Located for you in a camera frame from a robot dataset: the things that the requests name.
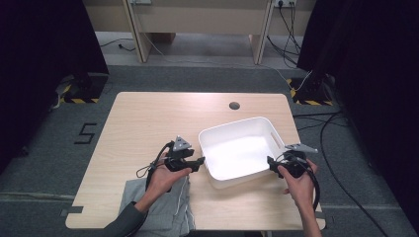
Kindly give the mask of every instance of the white plastic bin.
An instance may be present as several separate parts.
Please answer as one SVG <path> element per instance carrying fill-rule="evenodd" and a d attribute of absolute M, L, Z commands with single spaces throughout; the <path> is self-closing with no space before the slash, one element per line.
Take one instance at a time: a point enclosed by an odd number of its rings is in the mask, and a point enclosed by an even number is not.
<path fill-rule="evenodd" d="M 271 122 L 263 117 L 205 129 L 199 141 L 216 189 L 270 174 L 267 156 L 276 158 L 287 151 Z"/>

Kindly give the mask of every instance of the black and yellow tape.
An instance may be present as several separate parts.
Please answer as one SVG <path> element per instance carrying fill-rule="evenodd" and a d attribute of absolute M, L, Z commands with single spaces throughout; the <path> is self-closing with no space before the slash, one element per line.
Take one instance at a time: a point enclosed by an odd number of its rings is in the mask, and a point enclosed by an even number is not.
<path fill-rule="evenodd" d="M 333 106 L 332 101 L 328 99 L 327 92 L 324 92 L 324 96 L 320 98 L 309 98 L 306 95 L 302 95 L 303 93 L 300 91 L 296 91 L 292 86 L 293 79 L 288 79 L 287 82 L 289 83 L 291 89 L 291 97 L 293 98 L 293 102 L 299 105 L 310 105 L 310 106 Z"/>
<path fill-rule="evenodd" d="M 73 103 L 73 104 L 86 104 L 86 103 L 98 103 L 99 98 L 74 98 L 69 97 L 67 94 L 71 89 L 71 85 L 68 85 L 64 88 L 64 91 L 62 93 L 62 97 L 60 99 L 60 103 Z"/>

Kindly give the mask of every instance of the person's right hand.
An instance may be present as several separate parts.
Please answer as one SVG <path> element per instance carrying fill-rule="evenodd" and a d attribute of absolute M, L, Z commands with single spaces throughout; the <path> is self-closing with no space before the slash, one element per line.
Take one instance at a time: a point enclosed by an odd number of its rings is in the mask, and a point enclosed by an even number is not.
<path fill-rule="evenodd" d="M 315 174 L 317 166 L 308 159 L 307 162 Z M 291 194 L 298 208 L 312 208 L 314 184 L 307 172 L 304 172 L 299 178 L 294 178 L 283 166 L 278 166 L 278 170 L 284 176 L 288 185 L 288 188 L 284 190 L 284 194 Z"/>

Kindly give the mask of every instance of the table hole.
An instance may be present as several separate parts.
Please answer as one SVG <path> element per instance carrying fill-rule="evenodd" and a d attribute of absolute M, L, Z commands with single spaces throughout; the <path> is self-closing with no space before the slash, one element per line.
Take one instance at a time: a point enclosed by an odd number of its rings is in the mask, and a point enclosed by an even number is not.
<path fill-rule="evenodd" d="M 231 102 L 229 106 L 234 111 L 237 111 L 238 109 L 240 109 L 240 104 L 238 104 L 237 102 Z"/>

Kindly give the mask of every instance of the wooden table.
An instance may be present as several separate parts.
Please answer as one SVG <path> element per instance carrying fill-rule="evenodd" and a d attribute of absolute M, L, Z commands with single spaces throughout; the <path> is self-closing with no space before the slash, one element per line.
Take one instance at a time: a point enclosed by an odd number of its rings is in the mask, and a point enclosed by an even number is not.
<path fill-rule="evenodd" d="M 229 107 L 240 104 L 238 110 Z M 118 216 L 125 184 L 156 157 L 164 144 L 181 135 L 202 150 L 199 133 L 240 119 L 265 117 L 285 144 L 299 142 L 287 98 L 279 94 L 147 93 L 118 94 L 103 128 L 70 213 L 69 228 L 103 228 Z M 190 175 L 190 203 L 197 230 L 302 229 L 291 196 L 276 174 L 224 190 L 209 182 L 205 166 Z M 325 221 L 317 219 L 320 228 Z"/>

